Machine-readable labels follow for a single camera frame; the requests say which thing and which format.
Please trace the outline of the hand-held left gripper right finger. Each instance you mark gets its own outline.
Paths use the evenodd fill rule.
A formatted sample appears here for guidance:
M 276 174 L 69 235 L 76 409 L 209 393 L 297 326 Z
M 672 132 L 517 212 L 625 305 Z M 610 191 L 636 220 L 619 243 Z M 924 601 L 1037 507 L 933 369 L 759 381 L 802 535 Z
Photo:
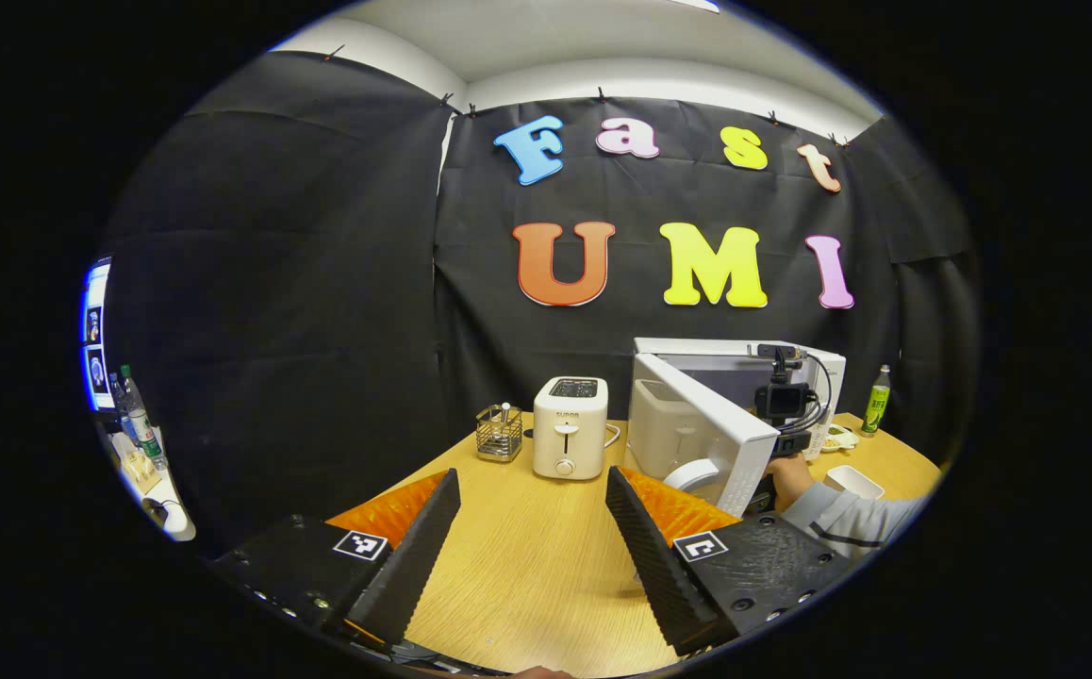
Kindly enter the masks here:
M 655 622 L 681 656 L 761 635 L 853 569 L 776 512 L 736 519 L 642 472 L 612 467 L 605 503 Z

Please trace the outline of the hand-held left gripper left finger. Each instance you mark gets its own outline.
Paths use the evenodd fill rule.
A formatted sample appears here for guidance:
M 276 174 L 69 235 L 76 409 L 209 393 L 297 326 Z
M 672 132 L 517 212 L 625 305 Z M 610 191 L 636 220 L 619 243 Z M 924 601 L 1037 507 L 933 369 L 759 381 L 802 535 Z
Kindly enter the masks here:
M 209 565 L 310 635 L 391 648 L 460 507 L 458 472 L 438 472 L 327 522 L 278 520 Z

